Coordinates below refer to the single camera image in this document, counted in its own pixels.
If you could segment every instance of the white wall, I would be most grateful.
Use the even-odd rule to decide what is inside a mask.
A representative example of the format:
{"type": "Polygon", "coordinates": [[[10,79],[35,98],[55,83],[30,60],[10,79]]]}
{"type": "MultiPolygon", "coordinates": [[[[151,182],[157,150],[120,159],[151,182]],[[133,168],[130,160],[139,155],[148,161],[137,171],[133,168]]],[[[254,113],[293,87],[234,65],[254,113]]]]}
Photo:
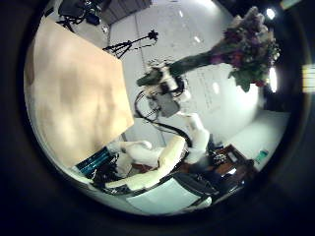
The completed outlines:
{"type": "MultiPolygon", "coordinates": [[[[179,0],[156,1],[149,9],[114,24],[110,33],[111,44],[147,35],[150,30],[159,33],[156,46],[128,52],[122,58],[130,102],[133,103],[140,91],[136,81],[144,75],[149,60],[177,60],[207,51],[221,39],[222,32],[231,20],[232,16],[215,2],[179,0]]],[[[234,79],[227,79],[229,71],[228,65],[218,65],[187,73],[193,97],[187,103],[186,110],[200,114],[205,127],[214,134],[216,142],[238,133],[257,113],[258,89],[252,87],[248,93],[243,92],[235,86],[234,79]],[[219,84],[219,94],[214,93],[213,83],[219,84]]],[[[186,131],[180,118],[171,117],[160,121],[186,131]]],[[[163,145],[163,140],[168,141],[170,138],[170,135],[159,135],[142,121],[137,121],[126,136],[129,140],[148,139],[155,145],[163,145]]]]}
{"type": "Polygon", "coordinates": [[[260,164],[255,163],[255,167],[261,170],[280,143],[288,117],[286,112],[262,110],[250,125],[227,140],[224,145],[234,145],[246,158],[255,158],[261,149],[268,150],[268,156],[260,164]]]}

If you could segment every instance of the green leaf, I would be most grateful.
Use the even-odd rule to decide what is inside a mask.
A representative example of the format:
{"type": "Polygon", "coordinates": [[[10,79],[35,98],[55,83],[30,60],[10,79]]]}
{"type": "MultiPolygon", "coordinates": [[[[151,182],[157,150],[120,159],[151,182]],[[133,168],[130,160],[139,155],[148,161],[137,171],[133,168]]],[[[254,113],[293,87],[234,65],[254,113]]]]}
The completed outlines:
{"type": "Polygon", "coordinates": [[[227,78],[230,79],[231,77],[234,77],[234,73],[235,73],[235,71],[231,71],[231,72],[228,74],[227,78]]]}
{"type": "Polygon", "coordinates": [[[241,77],[237,76],[235,77],[235,83],[237,86],[242,86],[244,84],[244,81],[242,80],[241,77]]]}
{"type": "Polygon", "coordinates": [[[247,84],[244,83],[241,85],[241,87],[242,87],[243,91],[248,92],[250,89],[250,83],[247,83],[247,84]]]}
{"type": "Polygon", "coordinates": [[[257,81],[263,81],[263,74],[259,74],[259,75],[257,75],[255,78],[255,82],[257,82],[257,81]]]}

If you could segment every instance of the ceiling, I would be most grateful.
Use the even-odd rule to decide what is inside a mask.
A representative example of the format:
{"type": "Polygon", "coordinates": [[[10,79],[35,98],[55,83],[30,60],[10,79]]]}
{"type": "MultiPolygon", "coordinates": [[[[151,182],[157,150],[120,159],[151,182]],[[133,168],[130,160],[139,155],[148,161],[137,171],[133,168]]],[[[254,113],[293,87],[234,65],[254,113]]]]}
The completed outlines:
{"type": "Polygon", "coordinates": [[[103,3],[102,17],[109,25],[145,8],[152,4],[152,0],[114,0],[103,3]]]}

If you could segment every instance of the black tripod leg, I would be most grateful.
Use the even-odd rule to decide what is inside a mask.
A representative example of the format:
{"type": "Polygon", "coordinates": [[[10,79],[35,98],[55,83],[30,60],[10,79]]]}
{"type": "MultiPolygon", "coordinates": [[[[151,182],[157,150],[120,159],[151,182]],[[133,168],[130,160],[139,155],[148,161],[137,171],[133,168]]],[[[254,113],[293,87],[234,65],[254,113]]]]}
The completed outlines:
{"type": "Polygon", "coordinates": [[[129,45],[129,46],[123,51],[123,53],[118,56],[118,59],[120,59],[131,47],[132,47],[132,45],[129,45]]]}
{"type": "Polygon", "coordinates": [[[65,26],[66,28],[68,28],[69,31],[74,32],[73,29],[72,29],[72,27],[71,27],[71,25],[70,25],[70,23],[69,23],[68,21],[65,21],[64,26],[65,26]]]}

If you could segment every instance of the white panel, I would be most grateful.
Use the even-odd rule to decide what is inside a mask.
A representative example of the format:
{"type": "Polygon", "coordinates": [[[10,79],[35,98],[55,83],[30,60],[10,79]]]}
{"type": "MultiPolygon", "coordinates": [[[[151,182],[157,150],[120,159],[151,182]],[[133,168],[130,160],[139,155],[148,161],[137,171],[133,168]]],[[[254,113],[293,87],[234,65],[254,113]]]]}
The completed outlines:
{"type": "MultiPolygon", "coordinates": [[[[178,60],[207,51],[222,38],[222,32],[232,20],[221,5],[212,1],[166,2],[159,2],[137,13],[141,34],[152,29],[159,33],[157,45],[143,49],[146,62],[166,58],[178,60]]],[[[186,104],[185,110],[198,112],[217,142],[239,132],[257,112],[258,89],[252,87],[250,92],[245,93],[237,88],[234,79],[227,79],[230,69],[228,65],[209,66],[186,75],[192,100],[186,104]],[[220,89],[219,93],[215,93],[214,83],[220,89]]],[[[171,117],[161,121],[187,132],[181,118],[171,117]]],[[[168,141],[171,135],[164,134],[164,137],[168,141]]]]}
{"type": "Polygon", "coordinates": [[[286,112],[261,111],[260,115],[241,132],[226,141],[232,144],[246,158],[253,159],[260,149],[266,149],[269,154],[255,167],[261,170],[268,162],[280,143],[286,128],[289,114],[286,112]]]}
{"type": "MultiPolygon", "coordinates": [[[[136,29],[135,15],[131,15],[112,25],[110,30],[110,45],[123,41],[134,40],[139,37],[140,36],[137,34],[136,29]]],[[[135,98],[139,91],[141,91],[141,88],[136,85],[136,81],[145,74],[145,65],[140,50],[127,52],[121,60],[124,68],[128,98],[133,109],[135,98]]],[[[140,104],[140,108],[144,114],[150,112],[146,102],[142,102],[140,104]]],[[[145,123],[140,119],[135,119],[134,126],[127,130],[125,135],[128,141],[147,140],[155,147],[164,146],[164,141],[160,132],[152,125],[145,123]]]]}
{"type": "Polygon", "coordinates": [[[145,213],[164,214],[189,207],[199,198],[181,187],[174,179],[170,179],[142,195],[127,199],[127,202],[145,213]]]}

